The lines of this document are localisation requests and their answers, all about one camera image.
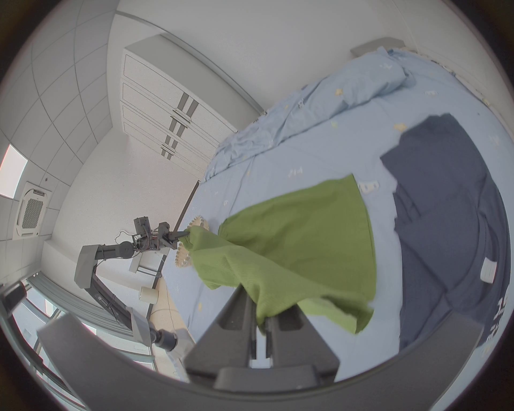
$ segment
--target bed sheet pattern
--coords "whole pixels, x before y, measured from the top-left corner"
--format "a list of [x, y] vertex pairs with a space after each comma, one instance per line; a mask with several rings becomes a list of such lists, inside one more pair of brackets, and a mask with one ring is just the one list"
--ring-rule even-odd
[[[212, 232], [230, 215], [253, 204], [353, 173], [358, 183], [378, 187], [362, 194], [375, 239], [377, 292], [375, 313], [358, 335], [324, 317], [309, 316], [341, 361], [336, 380], [366, 371], [398, 353], [402, 266], [394, 232], [396, 180], [380, 156], [396, 146], [401, 132], [429, 115], [452, 114], [482, 154], [503, 196], [507, 216], [514, 216], [514, 144], [494, 114], [451, 73], [407, 51], [391, 51], [407, 81], [386, 95], [344, 110], [271, 150], [247, 158], [201, 184], [180, 229], [196, 215]], [[162, 270], [171, 297], [198, 340], [233, 292], [209, 290], [193, 267], [176, 268], [170, 251]]]

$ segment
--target curtain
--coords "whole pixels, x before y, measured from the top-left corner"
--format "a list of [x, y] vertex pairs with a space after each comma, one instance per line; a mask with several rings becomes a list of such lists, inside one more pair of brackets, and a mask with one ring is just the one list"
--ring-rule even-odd
[[61, 310], [72, 313], [86, 323], [103, 328], [117, 337], [133, 339], [132, 331], [118, 323], [107, 311], [66, 291], [43, 272], [40, 271], [33, 277], [28, 278], [27, 282]]

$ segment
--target air conditioner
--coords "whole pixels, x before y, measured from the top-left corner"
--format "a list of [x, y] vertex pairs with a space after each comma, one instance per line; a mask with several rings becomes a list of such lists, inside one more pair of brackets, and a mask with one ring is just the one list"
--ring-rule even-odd
[[14, 221], [13, 240], [39, 235], [51, 195], [51, 191], [42, 189], [37, 185], [25, 184]]

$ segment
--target white label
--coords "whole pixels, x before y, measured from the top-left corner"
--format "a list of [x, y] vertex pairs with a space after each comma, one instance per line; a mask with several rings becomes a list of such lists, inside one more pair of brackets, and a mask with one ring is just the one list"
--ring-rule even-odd
[[496, 275], [497, 265], [498, 263], [485, 257], [484, 263], [482, 264], [482, 270], [480, 271], [480, 279], [485, 283], [492, 284], [494, 276]]

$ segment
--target green cloth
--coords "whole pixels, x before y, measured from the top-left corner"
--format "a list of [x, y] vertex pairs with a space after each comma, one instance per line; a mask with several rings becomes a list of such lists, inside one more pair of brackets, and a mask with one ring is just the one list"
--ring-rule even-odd
[[352, 333], [373, 315], [373, 234], [353, 175], [246, 208], [218, 235], [189, 230], [182, 242], [202, 281], [211, 289], [242, 284], [259, 325], [296, 303]]

